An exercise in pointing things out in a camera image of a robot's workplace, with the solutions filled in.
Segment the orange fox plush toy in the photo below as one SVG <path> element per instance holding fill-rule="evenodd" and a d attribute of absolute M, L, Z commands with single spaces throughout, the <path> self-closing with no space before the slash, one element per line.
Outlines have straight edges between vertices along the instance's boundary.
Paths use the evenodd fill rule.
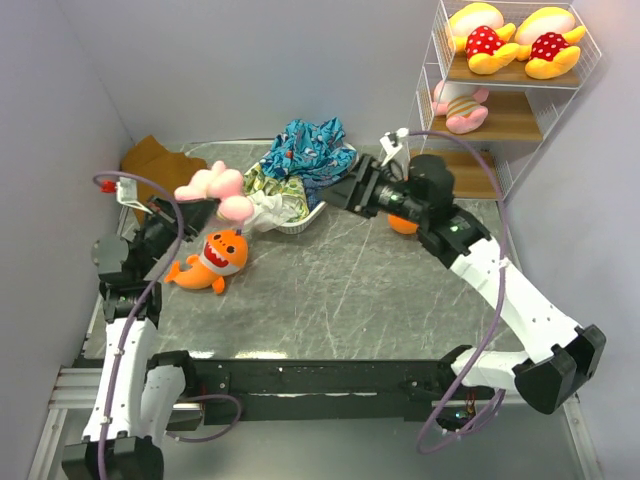
<path fill-rule="evenodd" d="M 225 279 L 240 272 L 248 257 L 248 243 L 239 230 L 214 231 L 206 236 L 202 251 L 186 259 L 186 269 L 179 261 L 171 265 L 164 282 L 185 290 L 211 288 L 216 294 L 222 294 Z"/>

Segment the pink pig plush striped shirt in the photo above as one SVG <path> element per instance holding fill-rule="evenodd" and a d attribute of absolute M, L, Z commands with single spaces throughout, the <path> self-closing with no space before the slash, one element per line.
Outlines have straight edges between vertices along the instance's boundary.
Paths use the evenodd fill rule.
<path fill-rule="evenodd" d="M 485 87 L 441 80 L 434 88 L 434 115 L 445 117 L 449 132 L 457 135 L 470 133 L 481 127 L 488 116 L 484 103 L 489 94 Z"/>

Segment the yellow plush red dotted dress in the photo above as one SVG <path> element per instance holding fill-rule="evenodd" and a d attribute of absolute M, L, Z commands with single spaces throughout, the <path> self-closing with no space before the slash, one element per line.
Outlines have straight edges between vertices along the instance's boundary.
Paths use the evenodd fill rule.
<path fill-rule="evenodd" d="M 549 80 L 569 72 L 579 61 L 578 43 L 587 29 L 567 9 L 547 6 L 530 14 L 516 29 L 517 60 L 530 78 Z"/>

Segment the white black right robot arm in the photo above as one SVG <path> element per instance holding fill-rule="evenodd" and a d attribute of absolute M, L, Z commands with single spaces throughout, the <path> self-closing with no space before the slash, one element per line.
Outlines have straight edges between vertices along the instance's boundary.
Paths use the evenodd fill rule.
<path fill-rule="evenodd" d="M 517 352 L 463 346 L 451 353 L 437 376 L 445 396 L 457 399 L 471 387 L 487 387 L 515 392 L 534 410 L 551 414 L 593 377 L 606 336 L 548 300 L 484 224 L 455 203 L 454 184 L 439 156 L 413 158 L 407 175 L 398 177 L 392 162 L 365 155 L 320 197 L 363 218 L 384 212 L 415 224 L 421 246 L 471 286 L 519 339 Z"/>

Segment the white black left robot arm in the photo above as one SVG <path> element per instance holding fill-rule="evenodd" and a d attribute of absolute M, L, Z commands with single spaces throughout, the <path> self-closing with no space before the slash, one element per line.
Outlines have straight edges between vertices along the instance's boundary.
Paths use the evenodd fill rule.
<path fill-rule="evenodd" d="M 63 451 L 69 479 L 161 479 L 162 443 L 174 404 L 192 399 L 199 378 L 185 350 L 151 354 L 162 287 L 148 279 L 159 260 L 173 260 L 217 213 L 217 200 L 178 203 L 157 196 L 132 239 L 106 235 L 94 243 L 106 350 L 91 416 L 77 444 Z"/>

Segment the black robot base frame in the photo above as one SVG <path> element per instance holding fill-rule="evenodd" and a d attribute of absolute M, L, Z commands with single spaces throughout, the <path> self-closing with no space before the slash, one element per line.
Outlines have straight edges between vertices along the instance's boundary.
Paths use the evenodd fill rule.
<path fill-rule="evenodd" d="M 438 360 L 197 359 L 179 398 L 204 424 L 401 418 L 424 421 L 454 376 Z"/>

